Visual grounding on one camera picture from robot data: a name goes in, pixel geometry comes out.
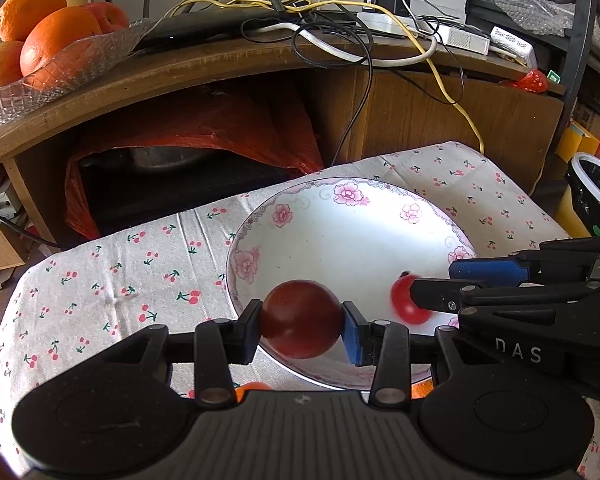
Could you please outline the small red tomato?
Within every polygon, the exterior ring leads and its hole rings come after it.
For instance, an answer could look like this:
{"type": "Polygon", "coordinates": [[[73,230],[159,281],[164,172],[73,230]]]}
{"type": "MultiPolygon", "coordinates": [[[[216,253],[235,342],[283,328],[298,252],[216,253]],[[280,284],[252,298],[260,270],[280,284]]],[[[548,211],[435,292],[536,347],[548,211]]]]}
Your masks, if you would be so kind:
{"type": "Polygon", "coordinates": [[[394,313],[410,325],[422,325],[431,318],[431,312],[417,307],[412,299],[411,284],[417,279],[416,274],[403,272],[390,289],[390,302],[394,313]]]}

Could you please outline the small orange mandarin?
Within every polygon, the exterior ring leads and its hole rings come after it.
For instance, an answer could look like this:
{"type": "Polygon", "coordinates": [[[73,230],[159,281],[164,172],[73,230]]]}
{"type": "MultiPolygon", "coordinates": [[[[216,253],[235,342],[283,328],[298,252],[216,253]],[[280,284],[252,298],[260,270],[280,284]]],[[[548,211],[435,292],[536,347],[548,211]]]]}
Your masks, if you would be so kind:
{"type": "Polygon", "coordinates": [[[271,391],[272,388],[265,382],[247,382],[235,389],[237,402],[244,400],[245,395],[249,391],[271,391]]]}
{"type": "Polygon", "coordinates": [[[422,380],[421,382],[416,382],[416,384],[413,384],[411,388],[412,398],[426,398],[429,393],[432,393],[432,390],[434,390],[434,383],[432,382],[431,378],[422,380]]]}

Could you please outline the dark red large tomato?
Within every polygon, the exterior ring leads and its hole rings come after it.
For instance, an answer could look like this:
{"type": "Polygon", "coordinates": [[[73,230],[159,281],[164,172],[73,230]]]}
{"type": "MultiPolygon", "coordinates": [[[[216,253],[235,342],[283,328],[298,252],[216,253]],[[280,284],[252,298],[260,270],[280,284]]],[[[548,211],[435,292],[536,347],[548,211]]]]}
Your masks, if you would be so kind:
{"type": "Polygon", "coordinates": [[[263,301],[262,337],[291,359],[313,359],[332,348],[343,329],[337,297],[314,281],[294,280],[274,287],[263,301]]]}

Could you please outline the yellow trash bin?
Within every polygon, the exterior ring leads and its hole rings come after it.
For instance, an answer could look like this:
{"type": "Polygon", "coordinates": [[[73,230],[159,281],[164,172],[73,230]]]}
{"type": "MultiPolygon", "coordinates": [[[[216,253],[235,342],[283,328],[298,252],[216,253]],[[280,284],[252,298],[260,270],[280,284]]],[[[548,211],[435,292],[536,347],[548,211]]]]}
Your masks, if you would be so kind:
{"type": "Polygon", "coordinates": [[[554,214],[554,219],[572,238],[591,236],[573,209],[569,186],[566,187],[564,194],[562,194],[562,198],[554,214]]]}

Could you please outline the black bin liner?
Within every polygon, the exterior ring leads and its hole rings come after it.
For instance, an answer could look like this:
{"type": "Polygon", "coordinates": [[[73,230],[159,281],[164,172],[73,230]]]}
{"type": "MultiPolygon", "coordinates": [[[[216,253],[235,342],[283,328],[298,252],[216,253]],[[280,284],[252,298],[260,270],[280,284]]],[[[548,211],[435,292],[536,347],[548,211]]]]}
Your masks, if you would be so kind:
{"type": "Polygon", "coordinates": [[[600,159],[577,152],[565,174],[572,208],[592,236],[600,236],[600,159]]]}

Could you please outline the white floral ceramic bowl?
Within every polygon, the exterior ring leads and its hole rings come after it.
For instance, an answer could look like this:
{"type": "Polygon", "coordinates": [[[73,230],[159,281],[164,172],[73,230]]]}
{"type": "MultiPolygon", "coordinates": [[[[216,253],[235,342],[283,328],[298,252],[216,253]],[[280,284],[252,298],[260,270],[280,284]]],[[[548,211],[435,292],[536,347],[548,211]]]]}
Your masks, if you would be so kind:
{"type": "Polygon", "coordinates": [[[362,178],[321,178],[279,191],[242,222],[226,263],[236,312],[278,284],[309,280],[352,301],[367,321],[399,321],[390,288],[404,271],[447,278],[475,257],[463,230],[428,200],[362,178]]]}

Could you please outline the cherry print tablecloth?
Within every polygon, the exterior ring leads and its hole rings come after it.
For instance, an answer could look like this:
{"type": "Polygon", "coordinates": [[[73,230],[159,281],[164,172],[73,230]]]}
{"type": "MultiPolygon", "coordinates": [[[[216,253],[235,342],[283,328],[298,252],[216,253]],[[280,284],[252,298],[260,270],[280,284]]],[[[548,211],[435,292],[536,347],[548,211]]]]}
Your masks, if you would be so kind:
{"type": "MultiPolygon", "coordinates": [[[[445,210],[483,255],[533,248],[562,228],[472,148],[446,142],[336,167],[402,186],[445,210]]],[[[269,188],[172,214],[51,256],[18,282],[0,326],[0,453],[28,470],[12,411],[34,387],[142,327],[148,308],[174,332],[230,312],[224,270],[238,226],[269,188]]]]}

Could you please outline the red crumpled wrapper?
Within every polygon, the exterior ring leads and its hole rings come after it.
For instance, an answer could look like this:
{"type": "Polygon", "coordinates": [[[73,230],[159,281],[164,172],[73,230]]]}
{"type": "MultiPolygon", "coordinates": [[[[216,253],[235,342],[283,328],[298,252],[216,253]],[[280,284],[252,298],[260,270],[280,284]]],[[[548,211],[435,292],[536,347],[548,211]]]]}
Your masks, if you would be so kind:
{"type": "Polygon", "coordinates": [[[548,90],[548,80],[537,68],[530,70],[529,73],[526,73],[517,81],[503,80],[502,85],[537,94],[547,92],[548,90]]]}

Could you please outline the white label box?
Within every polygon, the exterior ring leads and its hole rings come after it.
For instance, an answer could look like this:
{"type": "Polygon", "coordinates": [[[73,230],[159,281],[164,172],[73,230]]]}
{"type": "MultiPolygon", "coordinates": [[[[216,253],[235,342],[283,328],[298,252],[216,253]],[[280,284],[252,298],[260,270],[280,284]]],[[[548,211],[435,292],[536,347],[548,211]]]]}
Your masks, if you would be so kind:
{"type": "Polygon", "coordinates": [[[532,44],[508,30],[494,26],[490,32],[491,44],[513,55],[525,66],[534,70],[538,67],[532,44]]]}

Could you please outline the red plastic bag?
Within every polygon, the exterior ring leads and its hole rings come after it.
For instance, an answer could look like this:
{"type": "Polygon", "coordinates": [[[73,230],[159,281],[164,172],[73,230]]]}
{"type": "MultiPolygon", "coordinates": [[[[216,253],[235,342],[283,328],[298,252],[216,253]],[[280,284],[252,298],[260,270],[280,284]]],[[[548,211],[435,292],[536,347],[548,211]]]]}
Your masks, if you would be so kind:
{"type": "Polygon", "coordinates": [[[102,235],[80,165],[96,154],[177,148],[227,152],[293,174],[324,167],[310,118],[297,98],[246,90],[179,91],[90,119],[71,129],[64,191],[66,225],[89,240],[102,235]]]}

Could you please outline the wooden tv cabinet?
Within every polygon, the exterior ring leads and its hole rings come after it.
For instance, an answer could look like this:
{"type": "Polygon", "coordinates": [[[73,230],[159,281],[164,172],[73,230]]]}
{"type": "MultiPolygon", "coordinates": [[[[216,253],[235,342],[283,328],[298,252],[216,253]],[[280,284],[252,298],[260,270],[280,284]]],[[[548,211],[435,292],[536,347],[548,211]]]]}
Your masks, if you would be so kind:
{"type": "Polygon", "coordinates": [[[434,70],[329,68],[302,44],[236,39],[131,56],[0,127],[0,167],[38,234],[65,247],[331,164],[444,141],[530,190],[564,90],[500,58],[434,70]]]}

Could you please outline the white power strip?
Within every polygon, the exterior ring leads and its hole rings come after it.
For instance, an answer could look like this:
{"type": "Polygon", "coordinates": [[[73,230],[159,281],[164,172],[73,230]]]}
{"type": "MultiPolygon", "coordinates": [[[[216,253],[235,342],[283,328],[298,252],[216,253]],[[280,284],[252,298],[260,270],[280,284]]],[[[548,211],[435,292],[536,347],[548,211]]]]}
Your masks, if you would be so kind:
{"type": "MultiPolygon", "coordinates": [[[[358,12],[356,16],[364,25],[381,36],[405,37],[403,29],[386,14],[375,12],[358,12]]],[[[476,34],[467,29],[433,21],[428,24],[424,20],[415,22],[412,18],[399,16],[398,20],[415,37],[434,38],[445,47],[460,49],[467,52],[487,55],[491,41],[488,36],[476,34]]]]}

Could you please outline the black metal shelf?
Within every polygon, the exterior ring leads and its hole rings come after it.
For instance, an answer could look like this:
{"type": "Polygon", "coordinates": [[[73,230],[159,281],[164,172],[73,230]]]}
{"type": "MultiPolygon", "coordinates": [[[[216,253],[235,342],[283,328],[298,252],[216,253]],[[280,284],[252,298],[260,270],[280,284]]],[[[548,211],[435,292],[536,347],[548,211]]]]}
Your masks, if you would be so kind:
{"type": "Polygon", "coordinates": [[[565,93],[552,150],[578,103],[600,116],[600,101],[585,81],[587,72],[600,79],[600,0],[468,0],[467,13],[562,54],[558,74],[565,93]]]}

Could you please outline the black power adapter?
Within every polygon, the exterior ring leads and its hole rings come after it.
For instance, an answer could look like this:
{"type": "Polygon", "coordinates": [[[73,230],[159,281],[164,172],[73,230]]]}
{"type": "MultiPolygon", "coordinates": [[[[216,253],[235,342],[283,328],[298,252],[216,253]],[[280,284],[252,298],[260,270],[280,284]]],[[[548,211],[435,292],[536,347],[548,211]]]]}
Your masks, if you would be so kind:
{"type": "Polygon", "coordinates": [[[401,16],[407,16],[408,9],[411,6],[411,0],[363,0],[363,2],[365,3],[363,8],[365,12],[377,12],[377,9],[372,8],[372,4],[374,4],[401,16]]]}

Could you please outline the glass fruit dish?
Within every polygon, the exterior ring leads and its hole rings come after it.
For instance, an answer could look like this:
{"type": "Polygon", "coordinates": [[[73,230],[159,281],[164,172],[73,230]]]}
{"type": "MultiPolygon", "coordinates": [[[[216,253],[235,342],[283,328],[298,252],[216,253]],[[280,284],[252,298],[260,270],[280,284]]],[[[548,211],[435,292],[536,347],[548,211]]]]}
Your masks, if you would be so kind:
{"type": "Polygon", "coordinates": [[[0,126],[23,118],[126,60],[154,23],[143,18],[125,29],[65,47],[34,73],[0,88],[0,126]]]}

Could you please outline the black wifi router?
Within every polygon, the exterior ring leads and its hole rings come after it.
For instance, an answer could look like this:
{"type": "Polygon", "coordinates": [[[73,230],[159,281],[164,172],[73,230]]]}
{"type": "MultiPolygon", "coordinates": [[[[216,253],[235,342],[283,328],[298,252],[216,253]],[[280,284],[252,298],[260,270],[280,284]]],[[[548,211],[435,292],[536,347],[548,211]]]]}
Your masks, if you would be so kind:
{"type": "Polygon", "coordinates": [[[215,37],[234,37],[248,25],[290,18],[306,0],[183,0],[147,29],[134,48],[164,51],[215,37]]]}

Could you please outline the red apple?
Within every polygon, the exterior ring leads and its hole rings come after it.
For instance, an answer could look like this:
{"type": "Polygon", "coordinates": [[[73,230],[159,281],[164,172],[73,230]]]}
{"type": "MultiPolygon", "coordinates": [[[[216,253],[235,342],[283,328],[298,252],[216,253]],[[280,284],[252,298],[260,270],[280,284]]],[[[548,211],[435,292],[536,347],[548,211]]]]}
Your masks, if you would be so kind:
{"type": "Polygon", "coordinates": [[[126,13],[114,3],[95,1],[82,4],[82,8],[94,15],[103,34],[117,32],[130,26],[126,13]]]}

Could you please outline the large orange front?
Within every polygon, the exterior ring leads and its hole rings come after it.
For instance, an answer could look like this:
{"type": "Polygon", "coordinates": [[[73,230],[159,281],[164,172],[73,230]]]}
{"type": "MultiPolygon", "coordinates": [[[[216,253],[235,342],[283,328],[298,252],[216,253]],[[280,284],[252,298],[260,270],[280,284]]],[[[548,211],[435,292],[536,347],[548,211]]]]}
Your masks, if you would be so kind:
{"type": "Polygon", "coordinates": [[[47,15],[31,30],[20,52],[20,70],[29,76],[75,41],[100,35],[95,15],[80,6],[66,6],[47,15]]]}

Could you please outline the large orange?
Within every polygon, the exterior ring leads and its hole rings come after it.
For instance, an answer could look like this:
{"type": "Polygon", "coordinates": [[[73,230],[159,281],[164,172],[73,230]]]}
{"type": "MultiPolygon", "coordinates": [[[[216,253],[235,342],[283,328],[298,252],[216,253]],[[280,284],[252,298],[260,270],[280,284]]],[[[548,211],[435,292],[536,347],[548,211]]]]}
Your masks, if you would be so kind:
{"type": "Polygon", "coordinates": [[[67,0],[5,0],[0,6],[0,39],[24,41],[43,18],[66,6],[67,0]]]}
{"type": "Polygon", "coordinates": [[[20,52],[20,70],[29,76],[75,41],[100,35],[95,15],[80,6],[66,6],[47,15],[31,30],[20,52]]]}

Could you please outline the yellow apple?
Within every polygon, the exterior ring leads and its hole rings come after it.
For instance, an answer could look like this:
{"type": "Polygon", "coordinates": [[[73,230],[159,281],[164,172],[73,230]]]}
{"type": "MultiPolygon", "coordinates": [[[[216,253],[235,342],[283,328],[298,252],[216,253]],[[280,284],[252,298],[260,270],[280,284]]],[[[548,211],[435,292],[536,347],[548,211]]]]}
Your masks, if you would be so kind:
{"type": "Polygon", "coordinates": [[[10,40],[0,42],[0,88],[22,78],[20,53],[23,42],[10,40]]]}

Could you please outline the large orange top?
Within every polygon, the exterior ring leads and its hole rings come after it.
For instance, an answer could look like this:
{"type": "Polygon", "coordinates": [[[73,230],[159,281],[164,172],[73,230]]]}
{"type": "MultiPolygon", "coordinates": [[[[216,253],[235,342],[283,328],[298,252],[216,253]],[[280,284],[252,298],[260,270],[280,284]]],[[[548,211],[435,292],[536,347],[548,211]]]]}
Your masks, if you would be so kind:
{"type": "Polygon", "coordinates": [[[0,39],[24,41],[43,18],[66,6],[67,0],[5,0],[0,6],[0,39]]]}

